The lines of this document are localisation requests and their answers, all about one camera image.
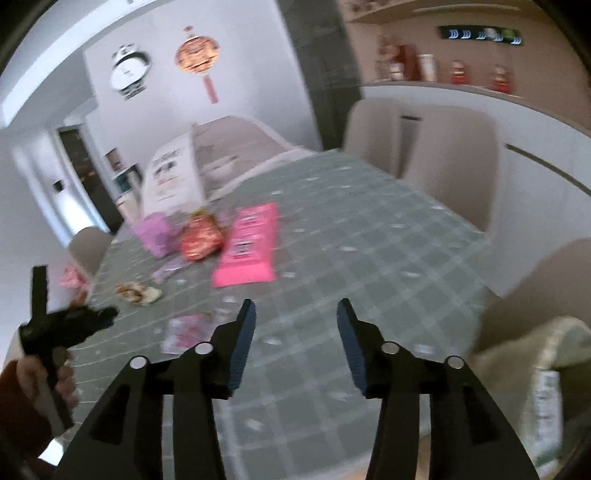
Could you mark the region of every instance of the purple bag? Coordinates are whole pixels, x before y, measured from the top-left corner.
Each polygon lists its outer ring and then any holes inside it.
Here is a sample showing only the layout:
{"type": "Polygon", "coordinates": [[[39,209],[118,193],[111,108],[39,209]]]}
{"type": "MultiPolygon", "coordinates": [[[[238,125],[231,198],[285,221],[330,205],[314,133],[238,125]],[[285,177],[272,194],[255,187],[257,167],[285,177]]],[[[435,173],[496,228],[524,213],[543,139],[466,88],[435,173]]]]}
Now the purple bag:
{"type": "Polygon", "coordinates": [[[133,226],[146,250],[156,258],[178,252],[182,226],[172,226],[163,213],[152,213],[133,226]]]}

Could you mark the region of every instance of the door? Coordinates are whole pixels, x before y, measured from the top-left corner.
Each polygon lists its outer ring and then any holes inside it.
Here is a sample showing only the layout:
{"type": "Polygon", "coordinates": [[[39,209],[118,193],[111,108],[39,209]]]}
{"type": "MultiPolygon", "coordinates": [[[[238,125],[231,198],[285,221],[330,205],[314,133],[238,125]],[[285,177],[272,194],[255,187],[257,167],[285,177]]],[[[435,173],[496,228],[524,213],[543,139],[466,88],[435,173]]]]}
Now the door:
{"type": "Polygon", "coordinates": [[[111,233],[117,233],[124,219],[96,172],[88,150],[82,141],[80,131],[74,127],[59,130],[58,133],[68,158],[90,200],[109,230],[111,230],[111,233]]]}

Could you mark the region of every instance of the dining table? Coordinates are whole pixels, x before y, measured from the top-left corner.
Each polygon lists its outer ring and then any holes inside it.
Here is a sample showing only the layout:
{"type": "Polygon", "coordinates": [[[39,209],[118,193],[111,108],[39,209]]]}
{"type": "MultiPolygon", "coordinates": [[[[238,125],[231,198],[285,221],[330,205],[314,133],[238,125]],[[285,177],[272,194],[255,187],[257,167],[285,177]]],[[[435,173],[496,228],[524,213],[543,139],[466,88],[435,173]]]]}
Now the dining table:
{"type": "MultiPolygon", "coordinates": [[[[414,355],[443,361],[470,352],[485,302],[486,235],[404,181],[340,151],[316,154],[242,183],[212,212],[277,204],[276,280],[212,286],[210,256],[159,285],[146,307],[115,295],[121,282],[153,284],[169,259],[132,235],[109,247],[89,303],[119,316],[72,349],[80,403],[71,441],[120,370],[137,355],[174,358],[161,343],[171,319],[214,313],[235,319],[242,301],[257,320],[242,384],[213,408],[226,476],[238,480],[342,478],[366,465],[380,400],[353,384],[337,328],[338,302],[414,355]]],[[[163,475],[174,479],[172,399],[165,398],[163,475]]],[[[421,432],[429,430],[421,396],[421,432]]]]}

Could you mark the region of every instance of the red tassel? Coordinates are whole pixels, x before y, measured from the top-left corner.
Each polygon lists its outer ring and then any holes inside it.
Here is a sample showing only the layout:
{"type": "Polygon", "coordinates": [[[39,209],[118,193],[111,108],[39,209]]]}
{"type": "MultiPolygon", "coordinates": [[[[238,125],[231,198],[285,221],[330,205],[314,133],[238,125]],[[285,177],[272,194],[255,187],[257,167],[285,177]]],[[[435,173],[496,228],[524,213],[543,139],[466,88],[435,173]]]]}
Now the red tassel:
{"type": "Polygon", "coordinates": [[[205,84],[205,89],[207,90],[207,95],[209,96],[211,103],[218,103],[219,99],[217,98],[216,89],[208,74],[203,75],[203,83],[205,84]]]}

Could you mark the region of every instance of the digital display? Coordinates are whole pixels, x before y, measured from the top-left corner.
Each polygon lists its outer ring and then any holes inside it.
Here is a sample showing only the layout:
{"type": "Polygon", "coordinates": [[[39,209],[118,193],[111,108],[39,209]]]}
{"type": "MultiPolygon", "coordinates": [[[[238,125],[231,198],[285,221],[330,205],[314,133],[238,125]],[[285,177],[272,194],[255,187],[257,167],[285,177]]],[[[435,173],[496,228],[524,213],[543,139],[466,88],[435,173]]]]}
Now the digital display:
{"type": "Polygon", "coordinates": [[[477,40],[523,45],[518,30],[485,25],[442,25],[439,34],[444,40],[477,40]]]}

